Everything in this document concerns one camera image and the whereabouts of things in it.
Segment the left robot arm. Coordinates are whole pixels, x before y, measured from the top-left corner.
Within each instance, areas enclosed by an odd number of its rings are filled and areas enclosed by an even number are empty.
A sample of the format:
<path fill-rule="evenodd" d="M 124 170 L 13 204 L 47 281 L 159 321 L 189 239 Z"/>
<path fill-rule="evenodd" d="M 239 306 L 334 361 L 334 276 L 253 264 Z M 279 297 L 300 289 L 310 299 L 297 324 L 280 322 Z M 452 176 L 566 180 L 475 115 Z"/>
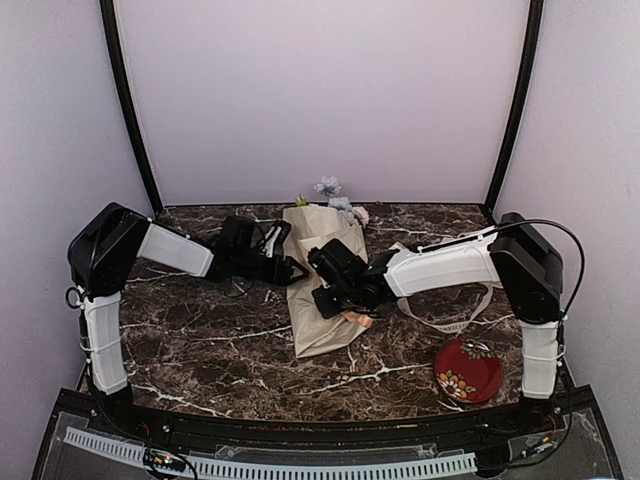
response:
<path fill-rule="evenodd" d="M 95 388 L 106 396 L 129 385 L 119 308 L 136 262 L 145 259 L 212 283 L 234 277 L 289 287 L 309 271 L 280 249 L 291 231 L 284 220 L 267 233 L 245 217 L 228 216 L 209 241 L 180 233 L 112 202 L 72 240 L 67 260 L 81 314 L 82 348 Z"/>

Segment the blue fake flower stem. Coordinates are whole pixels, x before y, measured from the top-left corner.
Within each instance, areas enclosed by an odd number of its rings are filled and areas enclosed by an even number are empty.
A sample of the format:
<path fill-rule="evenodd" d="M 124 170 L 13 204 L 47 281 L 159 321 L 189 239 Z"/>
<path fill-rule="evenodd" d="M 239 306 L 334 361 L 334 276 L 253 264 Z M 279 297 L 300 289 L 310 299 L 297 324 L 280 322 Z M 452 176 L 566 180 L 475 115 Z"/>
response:
<path fill-rule="evenodd" d="M 342 196 L 342 185 L 335 176 L 323 176 L 314 185 L 314 191 L 327 200 L 327 205 L 339 211 L 349 211 L 352 204 L 348 197 Z"/>

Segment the white printed ribbon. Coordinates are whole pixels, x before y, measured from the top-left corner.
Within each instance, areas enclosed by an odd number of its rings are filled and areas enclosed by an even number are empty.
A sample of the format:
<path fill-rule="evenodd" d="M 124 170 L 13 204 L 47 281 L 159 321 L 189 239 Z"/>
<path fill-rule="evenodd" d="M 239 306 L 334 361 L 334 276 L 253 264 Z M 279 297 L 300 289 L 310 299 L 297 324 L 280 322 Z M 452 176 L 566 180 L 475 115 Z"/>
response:
<path fill-rule="evenodd" d="M 486 242 L 402 249 L 388 263 L 385 280 L 405 316 L 445 335 L 458 335 L 490 305 L 501 287 Z"/>

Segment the pink fake rose stem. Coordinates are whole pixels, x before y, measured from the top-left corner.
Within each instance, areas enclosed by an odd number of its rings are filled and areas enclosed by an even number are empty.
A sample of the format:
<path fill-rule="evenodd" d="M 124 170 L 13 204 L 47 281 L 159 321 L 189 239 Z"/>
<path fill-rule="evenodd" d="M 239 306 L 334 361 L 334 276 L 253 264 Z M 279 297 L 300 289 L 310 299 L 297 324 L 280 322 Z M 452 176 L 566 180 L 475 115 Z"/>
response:
<path fill-rule="evenodd" d="M 361 227 L 366 228 L 370 222 L 369 212 L 363 206 L 354 206 L 351 212 Z"/>

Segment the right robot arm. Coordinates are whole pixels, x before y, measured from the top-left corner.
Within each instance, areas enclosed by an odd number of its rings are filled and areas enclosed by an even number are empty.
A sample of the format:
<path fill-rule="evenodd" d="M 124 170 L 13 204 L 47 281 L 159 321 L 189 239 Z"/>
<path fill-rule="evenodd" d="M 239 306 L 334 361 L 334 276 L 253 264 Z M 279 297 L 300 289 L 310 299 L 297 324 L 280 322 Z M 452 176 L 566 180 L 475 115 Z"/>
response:
<path fill-rule="evenodd" d="M 312 295 L 320 314 L 374 310 L 417 293 L 466 284 L 500 284 L 522 328 L 526 399 L 510 413 L 521 434 L 534 432 L 549 416 L 560 354 L 558 331 L 563 260 L 522 216 L 506 214 L 501 224 L 427 247 L 395 248 L 366 262 L 341 240 L 313 247 L 307 255 L 322 286 Z"/>

